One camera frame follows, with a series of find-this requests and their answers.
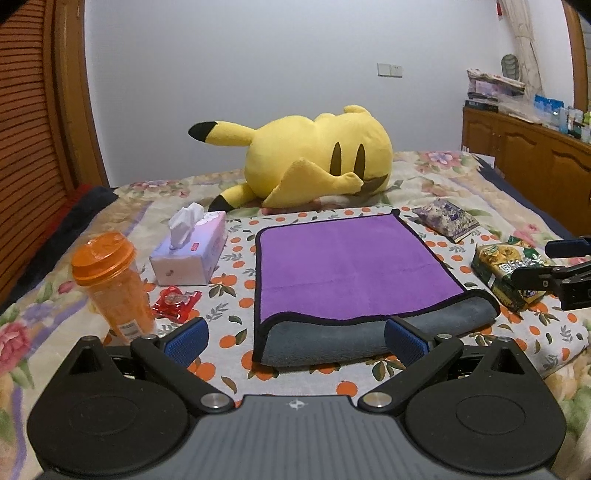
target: white tissue paper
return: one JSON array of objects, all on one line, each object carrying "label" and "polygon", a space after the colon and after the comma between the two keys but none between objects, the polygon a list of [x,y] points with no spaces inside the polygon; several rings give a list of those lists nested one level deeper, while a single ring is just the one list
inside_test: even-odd
[{"label": "white tissue paper", "polygon": [[192,203],[188,207],[181,208],[168,221],[170,228],[170,249],[181,248],[189,241],[195,224],[202,220],[205,210],[198,203]]}]

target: silver bolt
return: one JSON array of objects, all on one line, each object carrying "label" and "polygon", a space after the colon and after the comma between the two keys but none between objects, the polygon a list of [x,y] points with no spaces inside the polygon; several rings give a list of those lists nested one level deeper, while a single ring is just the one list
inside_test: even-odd
[{"label": "silver bolt", "polygon": [[201,403],[207,408],[217,410],[224,408],[230,403],[231,399],[224,393],[206,393],[201,397]]},{"label": "silver bolt", "polygon": [[363,396],[363,401],[374,408],[384,408],[392,403],[392,397],[384,392],[370,392]]}]

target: snack bag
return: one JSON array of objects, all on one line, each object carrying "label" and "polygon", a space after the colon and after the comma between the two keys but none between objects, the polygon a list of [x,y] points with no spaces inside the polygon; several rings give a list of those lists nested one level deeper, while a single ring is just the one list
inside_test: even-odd
[{"label": "snack bag", "polygon": [[511,273],[519,267],[544,267],[554,262],[521,238],[510,236],[507,243],[477,245],[472,270],[490,288],[499,301],[513,311],[524,310],[546,292],[517,290]]},{"label": "snack bag", "polygon": [[467,211],[445,199],[436,199],[429,205],[413,208],[421,221],[454,243],[466,238],[480,224]]}]

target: wooden louvered door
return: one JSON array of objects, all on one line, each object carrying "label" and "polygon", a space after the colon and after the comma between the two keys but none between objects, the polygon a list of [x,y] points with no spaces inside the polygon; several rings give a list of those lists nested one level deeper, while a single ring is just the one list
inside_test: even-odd
[{"label": "wooden louvered door", "polygon": [[56,110],[54,0],[0,25],[0,301],[73,190]]}]

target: orange cup lid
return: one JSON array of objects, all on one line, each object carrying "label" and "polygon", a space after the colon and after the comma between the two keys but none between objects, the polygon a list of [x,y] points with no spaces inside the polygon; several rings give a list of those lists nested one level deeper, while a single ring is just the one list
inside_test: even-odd
[{"label": "orange cup lid", "polygon": [[134,245],[119,232],[103,233],[82,245],[72,256],[72,276],[78,285],[99,283],[128,267]]}]

